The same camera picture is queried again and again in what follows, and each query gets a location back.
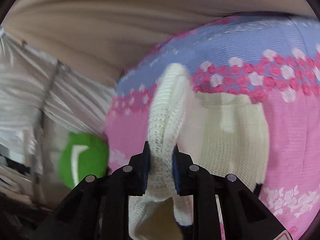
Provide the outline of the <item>cream knitted sweater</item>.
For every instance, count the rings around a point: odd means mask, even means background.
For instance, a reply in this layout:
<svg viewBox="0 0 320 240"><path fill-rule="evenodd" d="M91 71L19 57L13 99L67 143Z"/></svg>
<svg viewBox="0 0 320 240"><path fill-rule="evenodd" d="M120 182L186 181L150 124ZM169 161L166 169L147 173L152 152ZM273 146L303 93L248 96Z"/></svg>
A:
<svg viewBox="0 0 320 240"><path fill-rule="evenodd" d="M178 239L174 222L190 226L193 198L180 197L172 174L174 147L217 176L234 174L250 189L262 185L269 131L260 103L247 95L195 93L188 70L167 66L148 118L151 168L146 194L129 200L132 239Z"/></svg>

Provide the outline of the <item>green plastic stool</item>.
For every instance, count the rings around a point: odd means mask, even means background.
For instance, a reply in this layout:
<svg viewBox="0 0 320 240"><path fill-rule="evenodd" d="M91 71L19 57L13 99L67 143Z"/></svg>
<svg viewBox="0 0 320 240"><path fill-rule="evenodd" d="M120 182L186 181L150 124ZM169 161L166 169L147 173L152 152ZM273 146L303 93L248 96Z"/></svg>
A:
<svg viewBox="0 0 320 240"><path fill-rule="evenodd" d="M67 144L59 160L59 175L64 185L73 189L88 175L98 178L106 174L108 145L89 133L68 134Z"/></svg>

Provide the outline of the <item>white striped fabric cover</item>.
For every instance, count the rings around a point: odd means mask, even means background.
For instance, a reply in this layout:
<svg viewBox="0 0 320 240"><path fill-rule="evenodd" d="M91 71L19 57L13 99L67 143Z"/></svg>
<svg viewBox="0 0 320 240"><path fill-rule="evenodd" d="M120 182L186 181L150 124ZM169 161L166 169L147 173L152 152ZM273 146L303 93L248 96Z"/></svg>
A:
<svg viewBox="0 0 320 240"><path fill-rule="evenodd" d="M1 174L21 200L57 206L70 133L101 135L113 89L1 32Z"/></svg>

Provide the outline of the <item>pink floral bed quilt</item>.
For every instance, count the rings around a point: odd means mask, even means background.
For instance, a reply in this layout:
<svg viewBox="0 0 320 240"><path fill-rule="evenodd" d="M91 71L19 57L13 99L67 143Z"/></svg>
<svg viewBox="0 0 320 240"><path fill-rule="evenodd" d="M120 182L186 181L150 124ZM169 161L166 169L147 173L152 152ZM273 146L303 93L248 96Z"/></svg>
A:
<svg viewBox="0 0 320 240"><path fill-rule="evenodd" d="M319 22L242 14L159 44L116 86L104 132L111 170L143 148L157 80L170 63L198 92L246 95L263 107L270 153L261 197L299 239L319 211Z"/></svg>

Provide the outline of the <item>beige curtain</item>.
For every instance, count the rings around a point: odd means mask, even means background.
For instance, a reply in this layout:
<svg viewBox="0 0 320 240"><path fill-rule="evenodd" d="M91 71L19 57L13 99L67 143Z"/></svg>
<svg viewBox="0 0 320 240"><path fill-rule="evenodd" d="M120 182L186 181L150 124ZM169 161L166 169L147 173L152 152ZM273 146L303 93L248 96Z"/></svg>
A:
<svg viewBox="0 0 320 240"><path fill-rule="evenodd" d="M17 0L3 27L16 41L112 86L171 36L250 11L316 16L307 0Z"/></svg>

